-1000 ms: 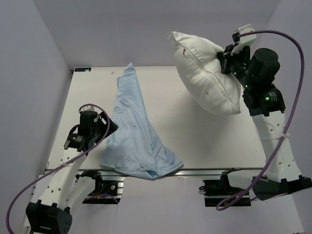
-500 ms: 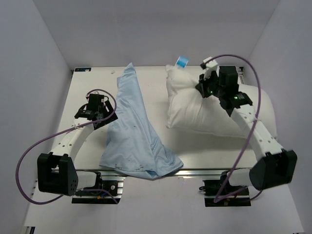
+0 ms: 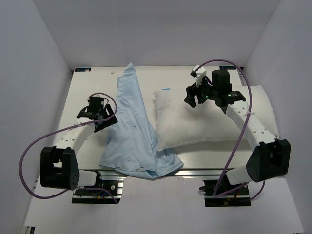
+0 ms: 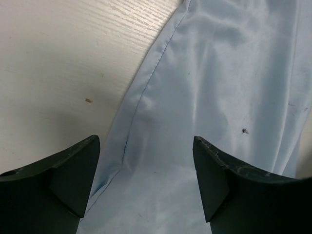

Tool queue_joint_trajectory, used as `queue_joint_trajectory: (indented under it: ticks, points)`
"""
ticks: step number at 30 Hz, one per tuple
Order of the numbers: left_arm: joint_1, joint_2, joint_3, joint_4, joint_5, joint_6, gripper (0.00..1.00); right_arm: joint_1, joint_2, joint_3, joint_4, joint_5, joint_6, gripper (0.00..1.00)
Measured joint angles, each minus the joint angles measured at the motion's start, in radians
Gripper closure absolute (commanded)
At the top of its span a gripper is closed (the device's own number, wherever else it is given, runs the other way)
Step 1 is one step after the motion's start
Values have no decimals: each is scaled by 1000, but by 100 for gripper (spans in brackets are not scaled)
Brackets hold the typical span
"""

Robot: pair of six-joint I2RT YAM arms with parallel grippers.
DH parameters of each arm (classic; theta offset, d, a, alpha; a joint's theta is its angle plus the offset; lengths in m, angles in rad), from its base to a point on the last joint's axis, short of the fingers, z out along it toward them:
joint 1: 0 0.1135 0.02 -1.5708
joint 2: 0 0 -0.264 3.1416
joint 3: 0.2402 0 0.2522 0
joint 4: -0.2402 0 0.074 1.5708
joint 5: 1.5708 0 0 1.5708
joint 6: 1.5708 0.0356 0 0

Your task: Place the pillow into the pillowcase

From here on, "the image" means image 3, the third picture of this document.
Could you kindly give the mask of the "white pillow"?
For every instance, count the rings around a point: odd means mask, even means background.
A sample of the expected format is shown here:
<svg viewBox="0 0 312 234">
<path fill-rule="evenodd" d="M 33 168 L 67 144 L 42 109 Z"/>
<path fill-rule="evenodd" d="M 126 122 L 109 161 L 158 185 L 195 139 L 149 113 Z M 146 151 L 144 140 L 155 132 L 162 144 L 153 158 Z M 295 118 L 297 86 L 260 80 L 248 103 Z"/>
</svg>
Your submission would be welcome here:
<svg viewBox="0 0 312 234">
<path fill-rule="evenodd" d="M 279 132 L 269 98 L 262 86 L 234 86 L 245 98 L 252 95 L 252 111 L 258 120 L 276 137 Z M 184 102 L 185 89 L 154 91 L 157 112 L 156 135 L 158 149 L 211 141 L 237 140 L 240 130 L 212 100 L 192 108 Z"/>
</svg>

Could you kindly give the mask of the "light blue pillowcase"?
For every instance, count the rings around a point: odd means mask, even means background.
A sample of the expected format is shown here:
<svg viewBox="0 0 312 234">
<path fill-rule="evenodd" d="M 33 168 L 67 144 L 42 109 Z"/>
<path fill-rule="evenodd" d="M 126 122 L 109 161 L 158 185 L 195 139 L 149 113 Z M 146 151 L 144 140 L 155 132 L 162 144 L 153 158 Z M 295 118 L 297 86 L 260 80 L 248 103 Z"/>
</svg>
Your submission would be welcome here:
<svg viewBox="0 0 312 234">
<path fill-rule="evenodd" d="M 148 120 L 132 63 L 117 78 L 117 123 L 108 127 L 99 165 L 128 176 L 154 180 L 183 167 L 171 149 L 158 150 L 156 131 Z"/>
</svg>

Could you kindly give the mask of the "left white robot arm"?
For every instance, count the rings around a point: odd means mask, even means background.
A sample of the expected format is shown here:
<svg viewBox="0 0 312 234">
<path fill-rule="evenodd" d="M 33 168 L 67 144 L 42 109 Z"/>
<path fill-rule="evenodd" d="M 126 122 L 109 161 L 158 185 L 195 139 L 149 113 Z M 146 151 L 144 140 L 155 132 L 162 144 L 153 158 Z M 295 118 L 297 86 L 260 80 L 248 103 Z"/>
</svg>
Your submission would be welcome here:
<svg viewBox="0 0 312 234">
<path fill-rule="evenodd" d="M 88 98 L 88 106 L 77 115 L 75 125 L 52 147 L 44 147 L 40 153 L 40 184 L 43 187 L 75 190 L 79 187 L 94 195 L 103 189 L 103 182 L 93 171 L 78 167 L 77 154 L 87 138 L 113 124 L 117 118 L 104 97 Z"/>
</svg>

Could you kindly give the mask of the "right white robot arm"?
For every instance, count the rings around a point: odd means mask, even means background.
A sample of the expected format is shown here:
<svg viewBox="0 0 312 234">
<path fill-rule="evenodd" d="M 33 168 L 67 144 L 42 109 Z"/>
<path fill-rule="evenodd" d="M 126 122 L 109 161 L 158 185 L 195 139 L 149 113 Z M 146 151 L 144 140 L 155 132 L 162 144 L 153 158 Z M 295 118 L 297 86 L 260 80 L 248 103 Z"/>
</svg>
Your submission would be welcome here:
<svg viewBox="0 0 312 234">
<path fill-rule="evenodd" d="M 208 78 L 206 70 L 196 66 L 191 76 L 196 82 L 187 87 L 184 101 L 192 108 L 207 100 L 214 101 L 223 113 L 229 117 L 245 137 L 252 154 L 246 165 L 229 170 L 221 180 L 220 188 L 225 194 L 232 194 L 238 184 L 261 182 L 288 173 L 291 145 L 279 140 L 251 112 L 252 102 L 247 101 L 240 91 L 234 91 L 230 83 L 230 74 L 226 70 L 212 71 Z"/>
</svg>

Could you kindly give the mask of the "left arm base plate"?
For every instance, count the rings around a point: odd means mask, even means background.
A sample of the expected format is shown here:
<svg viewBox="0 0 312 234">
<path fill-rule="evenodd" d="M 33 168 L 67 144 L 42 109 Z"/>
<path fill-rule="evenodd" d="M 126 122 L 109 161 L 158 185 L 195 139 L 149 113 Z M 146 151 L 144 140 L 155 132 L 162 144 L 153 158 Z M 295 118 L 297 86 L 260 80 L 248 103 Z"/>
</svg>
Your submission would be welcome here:
<svg viewBox="0 0 312 234">
<path fill-rule="evenodd" d="M 118 204 L 125 178 L 113 171 L 98 171 L 94 186 L 74 190 L 72 204 Z"/>
</svg>

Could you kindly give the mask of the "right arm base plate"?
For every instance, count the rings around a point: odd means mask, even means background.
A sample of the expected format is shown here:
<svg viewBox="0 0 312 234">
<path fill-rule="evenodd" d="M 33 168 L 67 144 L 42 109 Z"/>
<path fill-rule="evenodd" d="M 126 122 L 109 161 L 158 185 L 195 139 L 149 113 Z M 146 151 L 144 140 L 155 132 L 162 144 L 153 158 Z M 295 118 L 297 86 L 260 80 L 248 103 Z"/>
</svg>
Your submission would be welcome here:
<svg viewBox="0 0 312 234">
<path fill-rule="evenodd" d="M 204 180 L 203 186 L 199 187 L 199 192 L 204 195 L 206 207 L 249 207 L 251 206 L 248 186 L 245 185 L 238 190 L 226 195 L 214 197 L 213 191 L 217 184 L 216 180 Z"/>
</svg>

